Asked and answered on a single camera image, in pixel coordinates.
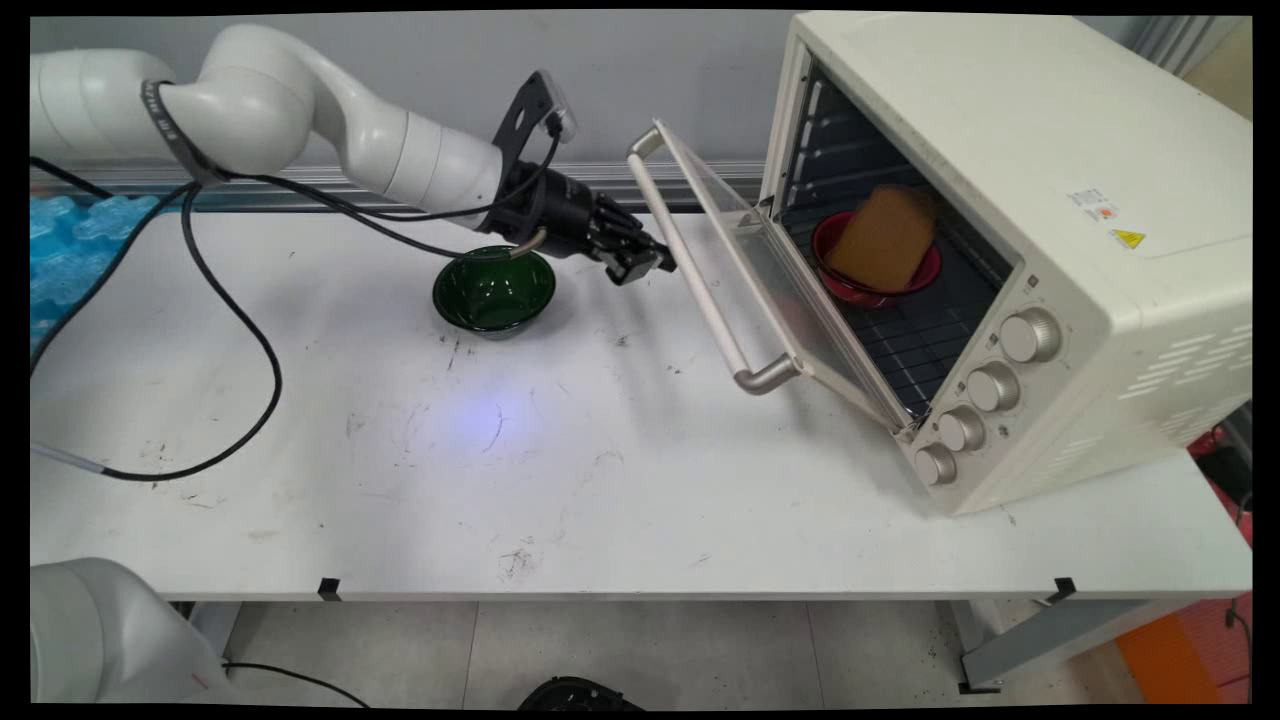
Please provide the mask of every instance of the black cable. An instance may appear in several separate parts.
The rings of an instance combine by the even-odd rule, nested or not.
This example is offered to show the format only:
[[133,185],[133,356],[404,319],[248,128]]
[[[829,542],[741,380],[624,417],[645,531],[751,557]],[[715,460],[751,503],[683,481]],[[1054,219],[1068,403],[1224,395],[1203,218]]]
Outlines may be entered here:
[[335,693],[346,697],[347,700],[355,702],[360,707],[369,707],[367,702],[365,702],[365,701],[360,700],[358,697],[348,693],[347,691],[339,688],[338,685],[329,684],[329,683],[326,683],[324,680],[317,680],[315,678],[303,675],[302,673],[294,673],[293,670],[285,670],[284,667],[276,667],[274,665],[262,665],[261,662],[223,662],[223,667],[224,669],[229,669],[229,667],[248,667],[248,669],[252,669],[252,670],[268,670],[270,673],[279,673],[282,675],[288,675],[291,678],[297,678],[298,680],[306,680],[308,683],[314,683],[316,685],[320,685],[321,688],[329,688],[330,691],[333,691],[333,692],[335,692]]
[[31,164],[32,165],[40,168],[41,170],[45,170],[46,173],[54,176],[55,178],[58,178],[58,179],[60,179],[60,181],[63,181],[65,183],[69,183],[69,184],[73,184],[73,186],[81,188],[82,191],[92,195],[93,197],[99,197],[101,200],[106,200],[108,197],[114,197],[110,192],[102,190],[101,187],[97,187],[96,184],[88,182],[84,178],[76,177],[72,173],[68,173],[67,170],[59,168],[58,165],[55,165],[52,163],[50,163],[49,160],[44,160],[41,158],[36,158],[35,155],[31,155],[29,158],[31,158]]
[[[1235,506],[1235,527],[1240,527],[1240,519],[1244,516],[1244,506],[1253,500],[1253,491],[1244,493],[1240,498],[1239,505]],[[1253,633],[1249,630],[1249,623],[1235,611],[1235,598],[1231,598],[1231,607],[1226,610],[1226,626],[1230,628],[1233,623],[1239,620],[1240,626],[1244,628],[1244,651],[1248,653],[1249,660],[1249,684],[1245,691],[1245,702],[1253,705]]]
[[138,236],[142,234],[142,229],[147,227],[147,223],[154,220],[155,217],[159,215],[165,209],[165,206],[173,202],[175,197],[178,197],[184,192],[188,192],[193,187],[197,187],[196,183],[189,182],[179,187],[178,190],[170,192],[169,195],[165,195],[164,197],[160,199],[160,202],[156,202],[155,208],[147,211],[147,214],[143,215],[141,220],[138,220],[137,227],[134,227],[133,232],[129,233],[129,237],[125,238],[124,245],[120,246],[120,250],[115,254],[115,258],[111,260],[111,264],[108,265],[105,270],[102,270],[102,274],[99,275],[97,281],[93,282],[93,284],[84,292],[84,295],[76,301],[76,305],[73,305],[72,309],[68,310],[65,315],[59,318],[58,322],[54,323],[54,327],[49,328],[49,333],[45,334],[44,338],[41,338],[40,345],[36,346],[36,351],[31,355],[31,373],[27,375],[28,378],[36,374],[36,365],[38,365],[40,359],[44,357],[45,350],[49,348],[49,343],[54,342],[54,338],[58,337],[58,333],[63,332],[63,328],[67,327],[67,323],[70,323],[72,319],[81,310],[83,310],[86,305],[88,305],[88,301],[93,300],[93,296],[97,295],[97,291],[102,290],[102,286],[106,284],[106,281],[111,279],[111,274],[115,273],[115,268],[118,268],[120,265],[120,261],[124,260],[124,256],[129,252],[129,249],[133,247],[133,241],[138,240]]
[[239,179],[252,179],[252,181],[264,182],[264,183],[268,183],[268,184],[274,184],[276,187],[283,187],[284,190],[289,190],[292,192],[297,192],[298,195],[302,195],[305,197],[310,197],[310,199],[315,200],[316,202],[320,202],[321,205],[328,206],[332,210],[335,210],[338,213],[342,213],[343,215],[347,215],[352,220],[356,220],[357,223],[360,223],[360,224],[362,224],[362,225],[365,225],[365,227],[367,227],[367,228],[370,228],[372,231],[380,232],[380,233],[385,234],[387,237],[389,237],[389,238],[392,238],[394,241],[398,241],[398,242],[403,242],[404,245],[408,245],[410,247],[413,247],[416,250],[422,250],[425,252],[431,252],[433,255],[440,255],[440,256],[449,258],[449,259],[453,259],[453,260],[461,259],[461,260],[466,260],[468,263],[498,263],[498,261],[502,261],[502,260],[507,260],[508,256],[507,255],[495,255],[495,256],[479,255],[477,256],[477,255],[467,255],[465,252],[457,252],[457,251],[453,251],[453,250],[445,250],[443,247],[436,247],[434,245],[428,245],[425,242],[419,242],[419,241],[416,241],[416,240],[413,240],[413,238],[411,238],[408,236],[401,234],[401,233],[398,233],[398,232],[396,232],[396,231],[393,231],[393,229],[390,229],[390,228],[388,228],[385,225],[378,224],[378,223],[370,220],[369,218],[366,218],[365,215],[370,215],[370,217],[375,217],[375,218],[383,218],[383,219],[394,219],[397,222],[419,222],[419,220],[443,220],[445,218],[463,218],[463,217],[467,217],[467,215],[475,215],[476,213],[483,213],[485,210],[490,210],[493,208],[497,208],[499,205],[504,205],[507,202],[511,202],[512,200],[518,199],[526,190],[529,190],[530,187],[532,187],[534,183],[536,183],[541,178],[543,173],[547,172],[547,168],[552,164],[552,159],[556,156],[556,149],[557,147],[559,147],[559,138],[558,137],[552,137],[552,146],[548,150],[547,156],[543,159],[541,165],[539,165],[536,170],[534,170],[527,178],[525,178],[524,182],[520,183],[520,186],[517,186],[513,191],[508,192],[506,196],[503,196],[503,197],[500,197],[498,200],[494,200],[493,202],[490,202],[488,205],[481,205],[479,208],[468,208],[466,210],[449,210],[447,213],[434,213],[434,214],[429,214],[429,215],[410,215],[410,217],[398,217],[397,218],[396,215],[392,215],[392,214],[388,214],[388,213],[379,213],[376,210],[367,210],[365,208],[360,208],[358,205],[356,205],[356,204],[353,204],[353,202],[351,202],[348,200],[344,200],[342,197],[337,197],[337,196],[330,195],[328,192],[324,192],[321,190],[316,190],[314,187],[308,187],[308,186],[305,186],[302,183],[293,182],[291,179],[276,178],[276,177],[273,177],[273,176],[243,176],[243,174],[239,174],[239,173],[228,173],[228,177],[239,178]]
[[[558,146],[559,146],[559,137],[558,136],[553,136],[552,137],[550,150],[547,152],[547,158],[543,160],[541,165],[539,165],[538,169],[530,177],[525,178],[525,181],[518,187],[516,187],[516,190],[513,190],[512,192],[507,193],[506,197],[502,197],[499,200],[495,200],[494,202],[490,202],[490,204],[480,206],[480,208],[471,208],[471,209],[467,209],[467,210],[451,210],[451,211],[447,211],[447,213],[436,213],[436,214],[431,214],[431,215],[415,217],[413,219],[415,220],[438,220],[438,219],[444,219],[444,218],[456,218],[456,217],[474,215],[476,213],[480,213],[480,211],[484,211],[484,210],[489,210],[492,208],[497,208],[499,205],[503,205],[506,202],[509,202],[509,201],[520,197],[520,195],[522,192],[525,192],[529,187],[531,187],[535,182],[539,181],[539,178],[541,177],[541,174],[550,165],[552,158],[556,156],[556,149]],[[56,174],[58,177],[61,177],[67,182],[69,182],[69,183],[72,183],[72,184],[74,184],[77,187],[81,187],[86,192],[93,192],[95,195],[106,193],[106,191],[104,191],[101,188],[97,188],[92,183],[90,183],[90,182],[87,182],[87,181],[84,181],[82,178],[78,178],[78,177],[73,176],[72,173],[61,170],[60,168],[56,168],[56,167],[49,164],[49,163],[45,163],[44,160],[40,160],[38,158],[32,156],[31,161],[32,161],[33,165],[36,165],[36,167],[38,167],[41,169],[46,169],[46,167],[51,168],[51,169],[49,169],[46,172],[51,172],[52,174]],[[444,250],[444,249],[440,249],[440,247],[435,247],[435,246],[431,246],[431,245],[417,242],[413,238],[406,237],[406,236],[403,236],[403,234],[401,234],[401,233],[398,233],[396,231],[385,228],[385,227],[383,227],[383,225],[380,225],[380,224],[378,224],[378,223],[375,223],[372,220],[369,220],[367,218],[362,217],[365,214],[371,214],[371,215],[375,215],[375,217],[384,217],[385,214],[383,214],[383,213],[376,213],[376,211],[372,211],[372,210],[364,210],[364,209],[361,209],[361,208],[358,208],[358,206],[348,202],[347,200],[330,196],[326,192],[321,192],[319,190],[315,190],[315,188],[300,184],[300,183],[294,183],[292,181],[287,181],[287,179],[283,179],[283,178],[274,178],[274,177],[270,177],[270,176],[241,176],[241,174],[236,174],[236,173],[230,173],[230,177],[248,178],[248,179],[257,179],[257,181],[261,181],[261,182],[269,182],[271,184],[276,184],[279,187],[284,187],[287,190],[292,190],[294,192],[298,192],[298,193],[302,193],[305,196],[312,197],[316,201],[319,201],[319,202],[321,202],[324,205],[328,205],[329,208],[332,208],[332,209],[334,209],[334,210],[337,210],[339,213],[343,213],[344,215],[352,218],[353,220],[356,220],[356,222],[358,222],[361,224],[365,224],[365,225],[367,225],[367,227],[370,227],[370,228],[372,228],[372,229],[375,229],[375,231],[378,231],[378,232],[380,232],[380,233],[383,233],[383,234],[385,234],[385,236],[388,236],[388,237],[390,237],[393,240],[398,240],[398,241],[401,241],[401,242],[403,242],[406,245],[410,245],[410,246],[416,247],[419,250],[424,250],[426,252],[433,252],[435,255],[443,255],[445,258],[453,258],[453,259],[460,259],[461,258],[461,259],[466,259],[468,261],[492,261],[492,260],[504,260],[506,259],[503,256],[498,256],[498,258],[467,256],[465,254],[454,252],[452,250]],[[253,427],[250,428],[250,430],[247,433],[244,433],[239,439],[237,439],[230,447],[228,447],[223,452],[215,455],[214,457],[210,457],[209,460],[205,460],[204,462],[200,462],[197,465],[192,465],[191,468],[186,468],[183,470],[174,470],[174,471],[169,471],[169,473],[128,473],[128,471],[124,471],[124,470],[116,470],[114,468],[102,468],[101,474],[104,474],[104,475],[106,475],[109,478],[116,478],[116,479],[120,479],[120,480],[134,480],[134,482],[175,480],[178,478],[186,478],[187,475],[193,475],[196,473],[200,473],[201,470],[211,468],[211,466],[221,462],[227,457],[230,457],[236,451],[238,451],[248,441],[251,441],[253,438],[253,436],[256,436],[259,433],[259,430],[261,430],[262,427],[266,425],[266,421],[271,418],[271,414],[275,413],[275,407],[276,407],[276,405],[280,401],[280,393],[282,393],[283,387],[284,387],[284,377],[283,377],[283,374],[280,372],[280,361],[275,356],[275,350],[271,347],[271,342],[269,340],[266,340],[266,336],[262,334],[262,331],[260,331],[257,328],[257,325],[253,324],[253,320],[250,319],[250,316],[239,307],[239,305],[236,304],[236,301],[227,292],[227,290],[223,288],[221,283],[218,282],[218,279],[214,277],[212,272],[209,269],[209,265],[205,263],[204,256],[201,256],[200,249],[196,247],[196,236],[195,236],[195,233],[191,229],[191,211],[192,211],[192,208],[195,205],[196,196],[200,195],[200,190],[201,190],[200,184],[197,184],[195,182],[187,183],[187,184],[179,187],[178,190],[170,192],[169,195],[164,196],[160,200],[160,202],[156,204],[155,208],[152,208],[146,215],[143,215],[143,218],[133,228],[133,232],[131,232],[129,237],[124,241],[124,245],[120,247],[120,251],[116,254],[115,259],[113,259],[111,264],[108,265],[106,270],[97,278],[97,281],[93,283],[93,286],[90,287],[90,290],[84,293],[84,296],[81,297],[79,301],[76,302],[76,305],[70,309],[70,311],[68,311],[67,315],[64,315],[63,318],[60,318],[58,320],[58,323],[55,323],[55,325],[52,328],[50,328],[49,333],[41,340],[40,345],[36,347],[36,351],[32,354],[32,357],[31,357],[31,370],[29,370],[28,378],[31,375],[35,375],[36,366],[40,364],[40,359],[44,356],[45,350],[54,341],[54,338],[58,337],[58,334],[67,325],[67,323],[69,323],[72,320],[72,318],[74,318],[81,311],[81,309],[83,309],[84,305],[87,305],[88,301],[92,300],[95,295],[97,295],[99,290],[101,290],[102,286],[106,284],[106,282],[111,278],[111,275],[115,273],[115,268],[124,259],[124,255],[128,254],[129,249],[133,246],[133,242],[142,233],[143,228],[146,228],[146,225],[156,215],[159,215],[160,211],[164,210],[164,208],[166,205],[169,205],[178,195],[186,193],[186,197],[184,197],[183,204],[182,204],[182,234],[183,234],[184,240],[187,241],[187,250],[191,252],[191,259],[196,263],[196,268],[200,269],[200,274],[204,275],[204,278],[209,283],[209,286],[214,288],[214,292],[216,292],[218,296],[223,299],[223,302],[227,304],[227,306],[232,310],[232,313],[234,313],[236,316],[239,318],[239,320],[250,331],[250,333],[253,334],[253,337],[257,340],[259,345],[262,346],[262,351],[266,354],[266,357],[268,357],[268,360],[271,364],[271,375],[273,375],[273,380],[274,380],[274,388],[271,391],[271,400],[268,402],[266,409],[262,411],[262,415],[257,419],[257,423],[255,423]]]
[[230,307],[232,313],[234,313],[236,316],[239,318],[242,323],[244,323],[244,327],[248,328],[248,332],[252,333],[253,337],[257,340],[259,345],[262,346],[262,352],[266,352],[266,359],[271,363],[271,377],[275,383],[275,387],[271,389],[271,400],[270,402],[266,404],[266,410],[262,411],[262,415],[257,419],[257,423],[255,423],[253,427],[250,428],[247,433],[241,436],[241,438],[234,443],[232,443],[232,446],[228,447],[227,450],[219,452],[218,455],[210,457],[209,460],[205,460],[204,462],[200,462],[198,465],[192,465],[191,468],[186,468],[183,470],[174,470],[170,473],[127,473],[123,470],[115,470],[113,468],[102,468],[102,474],[109,478],[116,478],[120,480],[140,480],[140,482],[175,480],[178,478],[186,478],[187,475],[193,475],[206,468],[211,468],[221,462],[223,460],[227,460],[237,450],[244,447],[244,443],[253,439],[253,436],[256,436],[257,432],[262,429],[262,425],[265,425],[268,419],[271,418],[271,413],[275,413],[275,406],[280,401],[280,391],[284,389],[284,377],[280,373],[280,360],[275,356],[275,350],[271,348],[271,342],[266,340],[266,336],[262,334],[262,331],[257,329],[257,325],[253,324],[253,320],[251,320],[250,316],[244,314],[243,310],[241,310],[239,305],[237,305],[236,301],[232,300],[232,296],[228,295],[228,292],[223,288],[221,283],[218,282],[218,278],[214,277],[212,270],[209,269],[209,265],[205,263],[204,256],[201,256],[200,254],[200,249],[196,247],[196,234],[191,231],[191,209],[195,205],[197,195],[200,195],[198,184],[188,190],[187,197],[183,199],[182,201],[182,236],[187,241],[187,250],[191,251],[191,259],[195,260],[196,268],[200,269],[200,274],[205,277],[205,281],[209,283],[210,287],[214,288],[214,292],[218,293],[218,297],[221,297],[223,302],[225,302],[227,306]]
[[532,187],[534,183],[538,182],[538,178],[547,172],[547,168],[550,167],[552,164],[552,159],[556,158],[556,150],[558,147],[559,147],[559,136],[553,135],[550,149],[547,150],[547,156],[543,159],[543,163],[538,167],[536,170],[534,170],[531,176],[525,178],[525,181],[521,182],[520,186],[508,192],[504,197],[500,197],[498,200],[494,200],[493,202],[489,202],[488,205],[481,205],[479,208],[468,208],[466,210],[448,210],[444,213],[426,213],[420,215],[380,213],[378,210],[369,210],[367,208],[361,208],[355,202],[351,202],[349,200],[344,200],[342,197],[330,195],[321,190],[308,187],[302,183],[297,183],[284,178],[276,178],[271,176],[242,176],[239,173],[228,173],[228,176],[232,178],[253,179],[259,182],[270,183],[276,187],[283,187],[285,190],[292,190],[293,192],[297,192],[300,195],[306,195],[323,205],[328,205],[329,208],[338,210],[339,213],[343,211],[340,208],[344,208],[353,213],[358,213],[361,215],[369,215],[381,220],[390,220],[394,223],[419,223],[425,220],[443,220],[445,218],[465,218],[467,215],[475,215],[476,213],[484,213],[485,210],[492,210],[500,205],[506,205],[512,200],[520,199],[520,196],[524,195],[526,190]]

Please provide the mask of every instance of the bread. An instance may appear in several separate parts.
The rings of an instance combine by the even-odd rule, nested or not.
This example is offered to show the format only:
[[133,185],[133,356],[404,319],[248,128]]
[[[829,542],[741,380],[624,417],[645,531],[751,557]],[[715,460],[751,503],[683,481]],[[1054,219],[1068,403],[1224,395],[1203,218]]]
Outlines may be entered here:
[[905,290],[933,243],[934,215],[920,191],[879,186],[827,252],[827,266],[872,290]]

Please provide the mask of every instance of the floor tile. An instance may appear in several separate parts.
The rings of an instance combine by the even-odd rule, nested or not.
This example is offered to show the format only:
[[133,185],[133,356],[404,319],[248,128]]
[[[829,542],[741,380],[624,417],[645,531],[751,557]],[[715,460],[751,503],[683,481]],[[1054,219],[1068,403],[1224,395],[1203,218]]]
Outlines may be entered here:
[[804,603],[480,603],[466,708],[515,710],[554,675],[645,710],[822,706]]
[[[474,602],[244,603],[227,657],[278,665],[338,685],[374,707],[462,707]],[[328,691],[262,670],[232,670],[262,705],[349,706]]]
[[961,696],[960,638],[942,603],[814,602],[810,616],[827,708],[1143,702],[1114,643],[1011,676],[998,694]]

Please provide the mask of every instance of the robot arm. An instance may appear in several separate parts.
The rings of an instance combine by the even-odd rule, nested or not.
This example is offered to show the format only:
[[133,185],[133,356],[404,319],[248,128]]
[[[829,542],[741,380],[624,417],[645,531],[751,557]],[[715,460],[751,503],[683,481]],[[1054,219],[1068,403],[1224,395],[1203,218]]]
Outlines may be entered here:
[[[544,72],[485,142],[397,108],[311,46],[260,26],[234,26],[214,41],[200,78],[172,85],[159,59],[132,50],[73,50],[31,56],[31,152],[54,160],[172,160],[142,100],[161,81],[164,110],[218,168],[271,174],[298,158],[314,129],[333,143],[352,182],[430,213],[484,206],[536,168],[518,160],[535,126],[562,142],[576,131]],[[669,251],[603,193],[554,170],[511,204],[451,218],[521,243],[545,227],[543,254],[588,255],[617,284],[653,266],[673,270]]]

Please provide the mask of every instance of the white table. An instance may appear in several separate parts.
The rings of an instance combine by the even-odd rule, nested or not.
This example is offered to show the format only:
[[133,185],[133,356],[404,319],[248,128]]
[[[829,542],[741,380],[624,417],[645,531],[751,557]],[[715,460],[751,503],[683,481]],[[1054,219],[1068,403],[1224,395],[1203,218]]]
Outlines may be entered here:
[[[698,250],[705,219],[680,224],[724,279],[730,322],[755,323],[727,260]],[[1187,456],[941,515],[887,432],[833,393],[741,392],[677,275],[618,288],[603,265],[553,260],[552,305],[492,342],[434,311],[443,259],[346,218],[195,228],[279,354],[280,406],[178,482],[32,457],[32,564],[101,556],[169,598],[228,601],[315,600],[321,578],[343,600],[1043,598],[1070,578],[1073,600],[1183,605],[1252,587],[1252,553]],[[777,355],[753,337],[754,363]],[[270,384],[164,215],[46,354],[31,437],[184,468],[239,437]]]

